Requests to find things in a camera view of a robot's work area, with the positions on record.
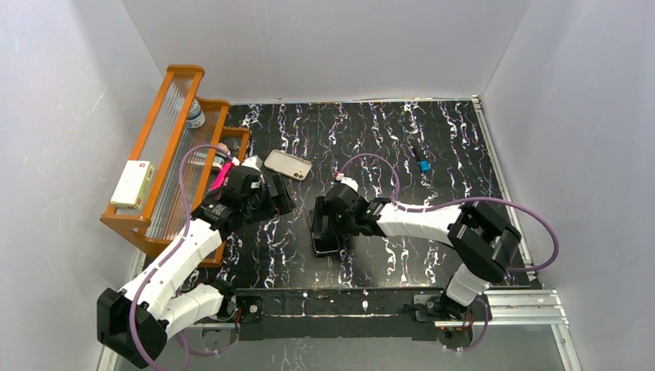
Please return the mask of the black smartphone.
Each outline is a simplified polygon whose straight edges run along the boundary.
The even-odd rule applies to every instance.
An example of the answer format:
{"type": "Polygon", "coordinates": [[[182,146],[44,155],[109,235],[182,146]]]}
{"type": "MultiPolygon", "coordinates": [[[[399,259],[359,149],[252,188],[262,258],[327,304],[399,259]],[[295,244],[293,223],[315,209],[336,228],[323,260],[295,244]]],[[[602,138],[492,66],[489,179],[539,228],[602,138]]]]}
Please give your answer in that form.
{"type": "Polygon", "coordinates": [[[317,257],[322,257],[328,254],[337,253],[341,249],[342,240],[338,236],[334,240],[329,240],[329,241],[315,240],[312,236],[312,218],[314,216],[314,209],[310,209],[307,214],[309,220],[311,244],[314,249],[314,254],[317,257]]]}

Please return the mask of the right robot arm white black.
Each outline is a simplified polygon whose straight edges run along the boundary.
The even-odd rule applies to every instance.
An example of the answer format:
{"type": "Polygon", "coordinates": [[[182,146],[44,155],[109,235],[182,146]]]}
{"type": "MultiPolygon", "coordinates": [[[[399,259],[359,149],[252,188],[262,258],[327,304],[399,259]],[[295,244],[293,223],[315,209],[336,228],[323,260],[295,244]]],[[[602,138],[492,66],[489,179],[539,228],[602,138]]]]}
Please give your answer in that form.
{"type": "Polygon", "coordinates": [[[453,248],[462,261],[439,299],[458,311],[500,283],[518,251],[521,234],[484,200],[459,201],[431,211],[400,206],[390,198],[367,200],[345,179],[315,200],[308,213],[317,254],[347,237],[416,237],[453,248]]]}

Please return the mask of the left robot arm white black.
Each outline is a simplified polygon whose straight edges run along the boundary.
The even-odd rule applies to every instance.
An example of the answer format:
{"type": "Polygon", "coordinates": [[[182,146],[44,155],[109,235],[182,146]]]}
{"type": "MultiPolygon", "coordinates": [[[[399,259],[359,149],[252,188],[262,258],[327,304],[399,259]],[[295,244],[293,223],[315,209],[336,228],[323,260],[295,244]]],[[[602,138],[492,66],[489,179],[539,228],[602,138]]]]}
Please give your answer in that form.
{"type": "Polygon", "coordinates": [[[119,290],[97,299],[97,340],[139,369],[156,367],[168,340],[221,312],[226,284],[200,284],[177,295],[185,279],[243,226],[290,213],[295,207],[283,177],[255,165],[237,165],[209,192],[165,250],[119,290]]]}

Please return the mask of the beige phone case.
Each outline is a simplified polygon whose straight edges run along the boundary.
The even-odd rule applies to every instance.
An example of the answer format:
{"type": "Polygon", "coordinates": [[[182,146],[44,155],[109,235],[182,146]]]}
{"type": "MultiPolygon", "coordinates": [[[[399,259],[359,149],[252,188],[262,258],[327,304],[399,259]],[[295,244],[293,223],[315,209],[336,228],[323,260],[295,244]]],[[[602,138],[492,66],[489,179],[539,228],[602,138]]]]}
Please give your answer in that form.
{"type": "Polygon", "coordinates": [[[269,153],[263,164],[269,170],[299,182],[307,178],[312,168],[311,162],[277,149],[269,153]]]}

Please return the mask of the small pink white item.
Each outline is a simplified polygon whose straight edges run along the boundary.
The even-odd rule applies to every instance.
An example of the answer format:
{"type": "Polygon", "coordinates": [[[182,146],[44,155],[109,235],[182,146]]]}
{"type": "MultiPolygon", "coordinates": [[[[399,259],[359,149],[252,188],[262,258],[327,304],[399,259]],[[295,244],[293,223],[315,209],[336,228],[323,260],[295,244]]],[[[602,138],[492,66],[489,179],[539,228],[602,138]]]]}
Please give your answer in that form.
{"type": "Polygon", "coordinates": [[[224,143],[218,143],[217,148],[218,148],[217,152],[220,153],[221,156],[223,157],[231,156],[231,152],[229,148],[224,143]]]}

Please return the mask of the orange wooden shelf rack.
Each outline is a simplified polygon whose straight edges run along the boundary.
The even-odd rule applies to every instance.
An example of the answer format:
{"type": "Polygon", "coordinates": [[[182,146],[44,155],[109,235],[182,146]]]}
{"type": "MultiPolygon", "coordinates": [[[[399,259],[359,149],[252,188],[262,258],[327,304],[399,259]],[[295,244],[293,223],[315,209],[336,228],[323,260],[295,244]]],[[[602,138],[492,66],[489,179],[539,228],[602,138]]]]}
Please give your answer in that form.
{"type": "Polygon", "coordinates": [[[222,140],[236,144],[232,156],[244,160],[251,131],[228,125],[230,104],[226,100],[198,95],[205,71],[198,65],[168,66],[130,160],[150,161],[156,171],[141,210],[117,209],[108,204],[100,220],[155,259],[185,223],[183,202],[196,207],[214,181],[213,146],[222,140]],[[185,120],[192,101],[201,104],[206,122],[190,129],[185,120]]]}

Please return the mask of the white blue bottle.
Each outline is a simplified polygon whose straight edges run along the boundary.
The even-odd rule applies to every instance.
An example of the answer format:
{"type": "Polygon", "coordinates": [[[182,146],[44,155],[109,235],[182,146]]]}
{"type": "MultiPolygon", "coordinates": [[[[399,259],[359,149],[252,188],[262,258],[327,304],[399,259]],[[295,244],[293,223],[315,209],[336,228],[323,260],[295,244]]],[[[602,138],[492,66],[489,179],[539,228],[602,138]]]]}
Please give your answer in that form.
{"type": "Polygon", "coordinates": [[[206,122],[205,114],[201,104],[194,99],[185,120],[185,126],[190,129],[196,129],[203,126],[206,122]]]}

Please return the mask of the blue black marker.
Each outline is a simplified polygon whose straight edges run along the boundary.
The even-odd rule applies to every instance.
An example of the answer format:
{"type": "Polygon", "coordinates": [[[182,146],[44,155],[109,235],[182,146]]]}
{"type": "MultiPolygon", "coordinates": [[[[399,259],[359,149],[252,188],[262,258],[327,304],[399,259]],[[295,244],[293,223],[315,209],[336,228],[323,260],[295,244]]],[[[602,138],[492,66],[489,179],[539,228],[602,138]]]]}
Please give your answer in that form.
{"type": "Polygon", "coordinates": [[[411,147],[412,154],[414,155],[414,158],[419,166],[419,169],[421,173],[425,174],[431,170],[430,163],[426,157],[425,152],[418,146],[418,145],[413,145],[411,147]]]}

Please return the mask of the white red box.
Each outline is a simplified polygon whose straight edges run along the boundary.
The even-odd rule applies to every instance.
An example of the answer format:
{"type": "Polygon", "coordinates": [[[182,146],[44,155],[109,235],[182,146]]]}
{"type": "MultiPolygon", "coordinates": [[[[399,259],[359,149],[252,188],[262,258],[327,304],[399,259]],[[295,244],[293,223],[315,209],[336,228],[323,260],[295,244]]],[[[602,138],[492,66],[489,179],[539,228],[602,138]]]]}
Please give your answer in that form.
{"type": "Polygon", "coordinates": [[[110,198],[110,204],[117,209],[141,210],[155,171],[150,161],[128,160],[110,198]]]}

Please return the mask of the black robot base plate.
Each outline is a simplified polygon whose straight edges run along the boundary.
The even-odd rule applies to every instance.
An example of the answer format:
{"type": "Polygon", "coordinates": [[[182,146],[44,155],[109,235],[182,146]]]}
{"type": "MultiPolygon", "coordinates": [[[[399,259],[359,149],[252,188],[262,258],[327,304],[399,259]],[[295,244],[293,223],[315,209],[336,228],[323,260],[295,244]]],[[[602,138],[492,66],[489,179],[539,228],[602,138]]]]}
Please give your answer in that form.
{"type": "Polygon", "coordinates": [[[240,317],[204,318],[204,328],[239,330],[243,341],[264,339],[473,338],[491,319],[488,299],[457,317],[438,312],[440,288],[239,289],[240,317]]]}

